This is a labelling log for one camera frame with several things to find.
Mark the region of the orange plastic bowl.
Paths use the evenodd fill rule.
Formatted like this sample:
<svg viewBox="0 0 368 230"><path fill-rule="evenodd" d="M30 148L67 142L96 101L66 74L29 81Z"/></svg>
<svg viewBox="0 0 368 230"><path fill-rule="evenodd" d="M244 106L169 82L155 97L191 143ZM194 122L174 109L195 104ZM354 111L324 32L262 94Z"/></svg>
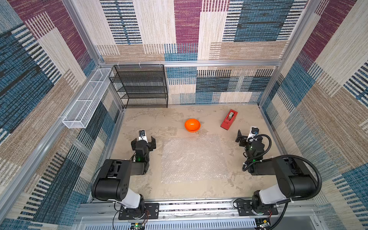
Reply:
<svg viewBox="0 0 368 230"><path fill-rule="evenodd" d="M188 132L197 132L201 128L201 123L197 119L189 119L185 122L185 128Z"/></svg>

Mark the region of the clear bubble wrap sheet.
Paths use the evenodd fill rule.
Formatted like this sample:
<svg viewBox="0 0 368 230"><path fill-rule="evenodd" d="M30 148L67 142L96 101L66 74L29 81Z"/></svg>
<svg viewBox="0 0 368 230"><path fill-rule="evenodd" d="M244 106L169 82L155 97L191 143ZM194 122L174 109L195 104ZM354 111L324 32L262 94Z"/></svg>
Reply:
<svg viewBox="0 0 368 230"><path fill-rule="evenodd" d="M163 144L163 184L224 179L230 175L216 134L173 137Z"/></svg>

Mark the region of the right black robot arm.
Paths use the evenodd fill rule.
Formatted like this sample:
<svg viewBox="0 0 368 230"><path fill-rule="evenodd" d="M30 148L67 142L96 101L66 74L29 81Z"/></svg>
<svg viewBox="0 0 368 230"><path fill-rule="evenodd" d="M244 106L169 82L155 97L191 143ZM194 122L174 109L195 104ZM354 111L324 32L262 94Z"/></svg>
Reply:
<svg viewBox="0 0 368 230"><path fill-rule="evenodd" d="M247 136L239 131L235 140L244 147L243 172L253 176L274 175L277 180L276 185L255 191L251 199L235 200L234 206L241 216L277 213L277 204L312 199L322 188L322 176L309 160L297 155L264 159L271 144L266 147L263 139L272 141L268 135L260 134L257 127L252 127Z"/></svg>

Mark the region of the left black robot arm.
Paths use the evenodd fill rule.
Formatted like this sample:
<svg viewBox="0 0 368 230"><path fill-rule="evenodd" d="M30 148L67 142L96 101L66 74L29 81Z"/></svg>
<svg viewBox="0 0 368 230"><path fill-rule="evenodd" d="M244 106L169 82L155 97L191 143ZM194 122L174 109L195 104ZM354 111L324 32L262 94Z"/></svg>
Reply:
<svg viewBox="0 0 368 230"><path fill-rule="evenodd" d="M147 219L149 210L145 205L144 196L129 188L133 175L145 175L150 166L150 152L156 149L156 139L133 140L131 142L132 160L107 159L92 184L92 197L100 201L110 201L119 204L117 210L120 220Z"/></svg>

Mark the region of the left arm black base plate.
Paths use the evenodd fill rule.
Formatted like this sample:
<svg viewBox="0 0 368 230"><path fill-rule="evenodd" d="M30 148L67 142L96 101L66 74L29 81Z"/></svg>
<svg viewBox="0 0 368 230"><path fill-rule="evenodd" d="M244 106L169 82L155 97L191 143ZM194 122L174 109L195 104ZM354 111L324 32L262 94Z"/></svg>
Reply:
<svg viewBox="0 0 368 230"><path fill-rule="evenodd" d="M144 219L158 219L160 210L159 203L145 203L136 209L128 209L121 207L118 219L119 220L144 220Z"/></svg>

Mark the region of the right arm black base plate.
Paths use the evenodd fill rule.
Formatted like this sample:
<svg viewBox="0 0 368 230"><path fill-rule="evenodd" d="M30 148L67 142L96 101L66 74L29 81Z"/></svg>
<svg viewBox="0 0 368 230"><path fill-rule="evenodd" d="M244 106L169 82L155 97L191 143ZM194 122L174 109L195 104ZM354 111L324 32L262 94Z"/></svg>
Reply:
<svg viewBox="0 0 368 230"><path fill-rule="evenodd" d="M254 203L250 199L235 199L233 207L237 209L239 216L273 216L278 215L276 205Z"/></svg>

